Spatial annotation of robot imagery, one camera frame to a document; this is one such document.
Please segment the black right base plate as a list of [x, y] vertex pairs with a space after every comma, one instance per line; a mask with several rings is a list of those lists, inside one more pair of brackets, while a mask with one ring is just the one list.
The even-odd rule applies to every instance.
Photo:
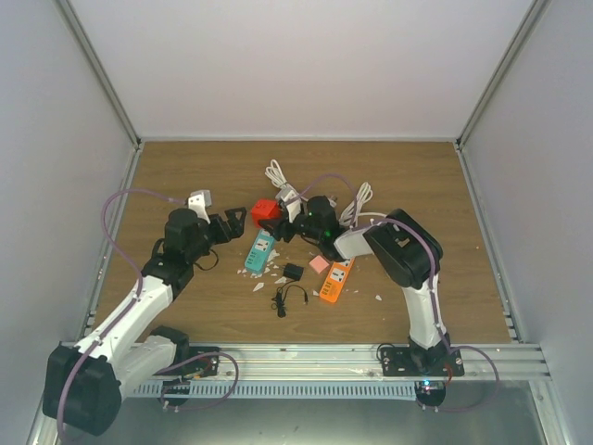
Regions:
[[380, 344], [376, 358], [384, 376], [464, 376], [463, 360], [459, 351], [449, 354], [439, 344], [429, 350], [417, 346], [395, 346]]

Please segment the black power adapter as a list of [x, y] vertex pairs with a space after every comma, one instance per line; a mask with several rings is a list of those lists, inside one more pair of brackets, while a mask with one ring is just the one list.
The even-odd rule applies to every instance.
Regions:
[[287, 263], [283, 268], [283, 277], [290, 281], [300, 281], [304, 273], [304, 268], [294, 263]]

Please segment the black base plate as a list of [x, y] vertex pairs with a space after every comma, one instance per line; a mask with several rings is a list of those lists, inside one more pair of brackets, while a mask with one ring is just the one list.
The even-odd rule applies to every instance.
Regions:
[[156, 375], [189, 375], [190, 377], [193, 375], [201, 377], [216, 375], [218, 373], [220, 352], [219, 347], [190, 346], [187, 352], [175, 356], [173, 364], [157, 371]]
[[464, 376], [463, 360], [459, 351], [449, 354], [439, 344], [429, 350], [417, 346], [395, 346], [380, 344], [376, 358], [384, 376]]

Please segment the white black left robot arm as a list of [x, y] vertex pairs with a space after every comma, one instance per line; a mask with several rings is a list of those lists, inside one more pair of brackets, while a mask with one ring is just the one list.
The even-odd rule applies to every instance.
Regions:
[[48, 358], [43, 413], [56, 420], [60, 436], [66, 426], [105, 433], [122, 403], [152, 375], [188, 369], [191, 352], [181, 332], [165, 329], [140, 346], [134, 342], [181, 295], [198, 261], [241, 237], [245, 222], [245, 208], [207, 215], [185, 207], [169, 214], [164, 236], [120, 305], [87, 337], [56, 347]]

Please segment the teal power strip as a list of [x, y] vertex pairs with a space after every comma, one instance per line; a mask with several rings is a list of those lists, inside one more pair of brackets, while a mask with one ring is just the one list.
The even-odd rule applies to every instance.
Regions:
[[260, 274], [264, 271], [268, 258], [275, 244], [275, 239], [265, 230], [260, 229], [249, 250], [245, 268], [250, 273]]

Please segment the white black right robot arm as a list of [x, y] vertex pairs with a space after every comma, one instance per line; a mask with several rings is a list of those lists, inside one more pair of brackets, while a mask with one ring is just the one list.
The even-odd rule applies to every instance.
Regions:
[[328, 261], [375, 256], [404, 294], [411, 367], [431, 375], [442, 366], [450, 344], [437, 295], [443, 249], [405, 210], [392, 210], [365, 225], [344, 226], [329, 199], [316, 196], [294, 218], [285, 210], [280, 217], [261, 219], [259, 226], [277, 241], [289, 242], [296, 235], [308, 240]]

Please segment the red cube power socket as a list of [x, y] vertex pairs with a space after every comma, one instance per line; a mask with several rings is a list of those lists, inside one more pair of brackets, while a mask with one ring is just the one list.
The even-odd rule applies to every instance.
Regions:
[[250, 211], [253, 223], [261, 229], [261, 222], [267, 220], [276, 220], [283, 217], [283, 211], [277, 200], [261, 198]]

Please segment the orange power strip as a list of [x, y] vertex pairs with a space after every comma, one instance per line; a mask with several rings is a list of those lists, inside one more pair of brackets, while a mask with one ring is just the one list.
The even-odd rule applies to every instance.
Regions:
[[335, 261], [325, 277], [321, 290], [320, 298], [329, 303], [336, 303], [344, 284], [349, 276], [354, 260]]

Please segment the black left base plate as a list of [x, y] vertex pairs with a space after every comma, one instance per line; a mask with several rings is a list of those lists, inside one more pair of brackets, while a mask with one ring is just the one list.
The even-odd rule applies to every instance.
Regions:
[[157, 371], [156, 375], [189, 375], [190, 377], [193, 375], [201, 377], [216, 375], [218, 373], [220, 352], [219, 347], [190, 346], [187, 352], [175, 356], [173, 364]]

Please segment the pink square adapter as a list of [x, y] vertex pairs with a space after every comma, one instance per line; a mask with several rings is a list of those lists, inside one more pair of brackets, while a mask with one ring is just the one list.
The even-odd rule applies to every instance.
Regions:
[[309, 267], [317, 274], [321, 274], [330, 266], [330, 263], [321, 255], [315, 256], [310, 262]]

